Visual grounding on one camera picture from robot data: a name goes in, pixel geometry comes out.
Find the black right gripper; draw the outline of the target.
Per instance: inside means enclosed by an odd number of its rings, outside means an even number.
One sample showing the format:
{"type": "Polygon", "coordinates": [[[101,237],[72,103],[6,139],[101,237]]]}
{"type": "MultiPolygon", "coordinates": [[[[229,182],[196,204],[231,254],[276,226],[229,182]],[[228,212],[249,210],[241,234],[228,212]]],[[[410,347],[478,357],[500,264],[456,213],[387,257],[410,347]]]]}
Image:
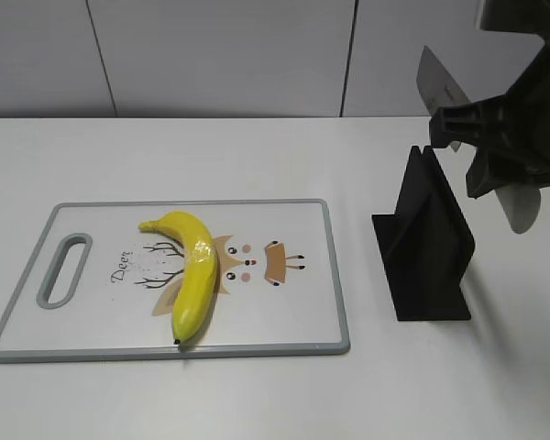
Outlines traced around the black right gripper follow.
{"type": "MultiPolygon", "coordinates": [[[[481,149],[504,147],[502,97],[439,107],[429,124],[430,145],[444,149],[458,141],[481,149]]],[[[513,147],[530,155],[524,164],[477,150],[466,174],[467,196],[510,191],[508,198],[538,200],[550,186],[550,46],[543,46],[506,93],[513,147]]]]}

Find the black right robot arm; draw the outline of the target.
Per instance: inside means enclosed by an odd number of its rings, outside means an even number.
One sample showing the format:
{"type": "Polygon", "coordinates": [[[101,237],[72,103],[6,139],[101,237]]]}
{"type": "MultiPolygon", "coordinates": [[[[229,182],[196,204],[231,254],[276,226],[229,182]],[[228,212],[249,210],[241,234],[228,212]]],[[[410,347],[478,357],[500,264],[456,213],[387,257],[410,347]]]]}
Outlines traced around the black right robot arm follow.
{"type": "Polygon", "coordinates": [[[438,106],[431,145],[475,147],[466,175],[472,198],[514,183],[550,187],[550,1],[485,1],[478,22],[487,31],[536,35],[544,45],[506,93],[438,106]]]}

